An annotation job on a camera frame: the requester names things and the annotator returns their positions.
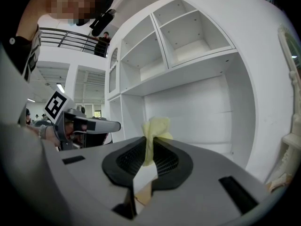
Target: ceiling light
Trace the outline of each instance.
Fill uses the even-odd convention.
[[[61,83],[56,83],[56,86],[60,89],[61,92],[65,93],[64,88],[62,87]]]

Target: yellow cloth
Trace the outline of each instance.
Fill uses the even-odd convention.
[[[169,133],[170,119],[168,117],[153,117],[142,125],[142,131],[146,137],[145,159],[143,166],[149,166],[153,163],[154,156],[154,137],[173,139]]]

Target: black slot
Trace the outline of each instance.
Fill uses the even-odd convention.
[[[219,181],[242,214],[258,205],[258,202],[233,177],[224,177]]]
[[[67,165],[67,164],[75,163],[75,162],[78,162],[78,161],[81,161],[84,159],[85,158],[83,156],[73,156],[73,157],[62,159],[62,161],[65,165]]]

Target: railing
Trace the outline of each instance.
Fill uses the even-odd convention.
[[[40,30],[44,46],[70,48],[106,58],[109,44],[104,41],[63,29],[40,27]]]

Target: person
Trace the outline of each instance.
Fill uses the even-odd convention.
[[[83,25],[90,19],[104,13],[113,0],[15,0],[17,6],[8,8],[7,0],[0,0],[3,9],[0,40],[7,56],[27,82],[38,61],[41,46],[41,31],[38,20],[43,15],[55,19],[68,20],[68,23]],[[29,110],[26,119],[20,117],[20,125],[30,127]],[[46,129],[40,132],[47,135]]]
[[[98,43],[95,45],[95,50],[94,50],[94,54],[97,56],[101,56],[105,58],[105,45],[103,42],[106,43],[110,43],[111,39],[109,37],[109,33],[108,32],[104,32],[103,33],[103,37],[94,37],[95,39],[98,40]]]
[[[30,123],[32,123],[32,119],[30,118],[29,110],[26,108],[26,124],[30,125]]]

